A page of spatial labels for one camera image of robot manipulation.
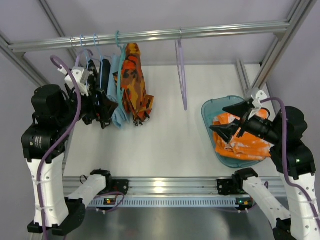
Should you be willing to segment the orange tie-dye trousers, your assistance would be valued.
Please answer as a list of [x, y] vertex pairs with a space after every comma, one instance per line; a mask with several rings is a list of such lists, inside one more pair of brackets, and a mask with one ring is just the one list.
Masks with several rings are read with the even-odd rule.
[[[269, 110], [262, 108], [257, 116], [263, 119], [268, 118], [270, 115]], [[222, 113], [213, 118], [213, 125], [230, 124], [235, 119], [240, 118], [230, 113]], [[230, 143], [226, 143], [216, 132], [213, 132], [213, 140], [215, 142], [215, 151], [224, 157], [238, 159], [241, 161], [263, 161], [269, 158], [271, 145], [265, 140], [262, 140], [254, 135], [245, 132], [242, 137], [237, 137], [240, 132], [239, 128], [236, 135], [232, 137]]]

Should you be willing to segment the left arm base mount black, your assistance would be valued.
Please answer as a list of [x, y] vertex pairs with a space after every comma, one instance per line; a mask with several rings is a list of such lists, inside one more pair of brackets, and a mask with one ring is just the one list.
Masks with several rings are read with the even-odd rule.
[[128, 179], [109, 179], [106, 181], [106, 188], [103, 189], [100, 194], [120, 192], [126, 195], [129, 190], [129, 183], [130, 181]]

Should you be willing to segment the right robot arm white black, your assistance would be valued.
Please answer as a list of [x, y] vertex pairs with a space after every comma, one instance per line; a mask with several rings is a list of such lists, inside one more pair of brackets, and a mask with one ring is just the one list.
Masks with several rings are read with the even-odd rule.
[[276, 240], [318, 240], [320, 211], [315, 178], [316, 165], [311, 150], [303, 143], [308, 124], [301, 110], [285, 106], [277, 97], [280, 111], [273, 121], [257, 115], [249, 116], [253, 101], [244, 100], [226, 106], [223, 111], [234, 115], [228, 124], [213, 124], [210, 129], [229, 143], [234, 136], [249, 133], [273, 146], [270, 158], [283, 182], [289, 208], [285, 208], [252, 168], [244, 168], [232, 175], [233, 184], [253, 198], [264, 213]]

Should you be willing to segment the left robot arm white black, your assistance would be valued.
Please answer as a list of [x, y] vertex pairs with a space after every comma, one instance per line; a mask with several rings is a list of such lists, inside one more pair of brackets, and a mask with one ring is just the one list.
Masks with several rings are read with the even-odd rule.
[[66, 142], [87, 113], [85, 98], [79, 91], [66, 94], [59, 85], [49, 84], [35, 90], [31, 103], [32, 124], [21, 137], [35, 199], [34, 219], [27, 230], [45, 239], [48, 232], [65, 238], [82, 225], [89, 203], [111, 191], [112, 175], [108, 170], [93, 170], [77, 190], [65, 196]]

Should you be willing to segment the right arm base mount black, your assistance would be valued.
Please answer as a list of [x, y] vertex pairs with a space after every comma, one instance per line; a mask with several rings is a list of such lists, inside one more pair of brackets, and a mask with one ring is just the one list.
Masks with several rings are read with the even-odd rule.
[[218, 194], [222, 196], [231, 195], [248, 195], [242, 188], [240, 180], [233, 180], [231, 178], [218, 179], [217, 181]]

